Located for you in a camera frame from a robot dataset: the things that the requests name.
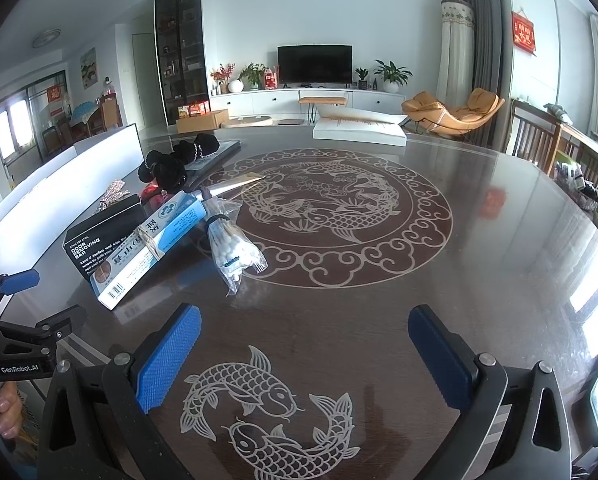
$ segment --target white door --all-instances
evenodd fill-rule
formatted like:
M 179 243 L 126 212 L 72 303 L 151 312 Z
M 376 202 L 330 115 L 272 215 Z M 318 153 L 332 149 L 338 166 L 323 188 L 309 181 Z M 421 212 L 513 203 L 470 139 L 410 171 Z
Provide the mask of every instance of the white door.
M 146 127 L 165 123 L 163 101 L 157 78 L 157 50 L 153 34 L 133 34 L 134 73 Z

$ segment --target blue and white box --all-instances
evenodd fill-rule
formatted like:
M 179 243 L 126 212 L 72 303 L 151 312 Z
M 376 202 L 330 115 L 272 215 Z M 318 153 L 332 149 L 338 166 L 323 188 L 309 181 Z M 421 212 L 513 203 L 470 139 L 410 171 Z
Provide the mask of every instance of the blue and white box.
M 204 217 L 203 204 L 179 191 L 140 227 L 154 240 L 154 246 L 166 253 Z M 98 300 L 112 310 L 157 261 L 134 231 L 90 276 Z

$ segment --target human hand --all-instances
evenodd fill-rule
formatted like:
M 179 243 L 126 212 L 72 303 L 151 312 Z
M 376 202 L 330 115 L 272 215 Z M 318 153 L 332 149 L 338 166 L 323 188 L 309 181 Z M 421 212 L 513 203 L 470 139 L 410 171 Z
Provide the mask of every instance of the human hand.
M 0 435 L 15 438 L 23 422 L 23 403 L 16 392 L 16 383 L 3 383 L 0 389 Z

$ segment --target plastic bag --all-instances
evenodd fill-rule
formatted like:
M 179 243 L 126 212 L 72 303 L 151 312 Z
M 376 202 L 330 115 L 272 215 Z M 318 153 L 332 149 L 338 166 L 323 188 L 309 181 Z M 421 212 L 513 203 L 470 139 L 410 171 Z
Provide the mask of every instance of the plastic bag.
M 228 284 L 228 296 L 239 290 L 243 271 L 254 267 L 256 273 L 268 268 L 261 251 L 235 224 L 241 204 L 223 198 L 204 201 L 205 221 L 212 259 Z

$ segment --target round dining table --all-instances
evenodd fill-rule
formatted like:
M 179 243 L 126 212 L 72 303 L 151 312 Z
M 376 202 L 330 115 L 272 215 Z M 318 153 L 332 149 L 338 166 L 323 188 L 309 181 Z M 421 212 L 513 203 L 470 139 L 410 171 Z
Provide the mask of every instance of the round dining table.
M 206 184 L 266 177 L 240 195 L 237 218 L 266 270 L 227 296 L 198 226 L 108 310 L 60 237 L 35 267 L 40 284 L 14 296 L 2 319 L 34 325 L 80 304 L 88 319 L 60 348 L 86 366 L 133 352 L 181 303 L 197 306 L 200 336 L 149 416 L 198 480 L 414 478 L 459 415 L 408 337 L 419 304 L 476 353 L 513 367 L 549 363 L 572 458 L 581 452 L 571 411 L 598 355 L 598 230 L 546 174 L 426 136 L 396 147 L 315 140 L 306 126 L 216 135 L 240 149 Z M 144 144 L 170 152 L 169 139 Z M 135 174 L 125 181 L 130 192 L 144 186 Z M 263 436 L 320 459 L 292 462 L 262 448 Z M 265 476 L 281 462 L 284 476 Z

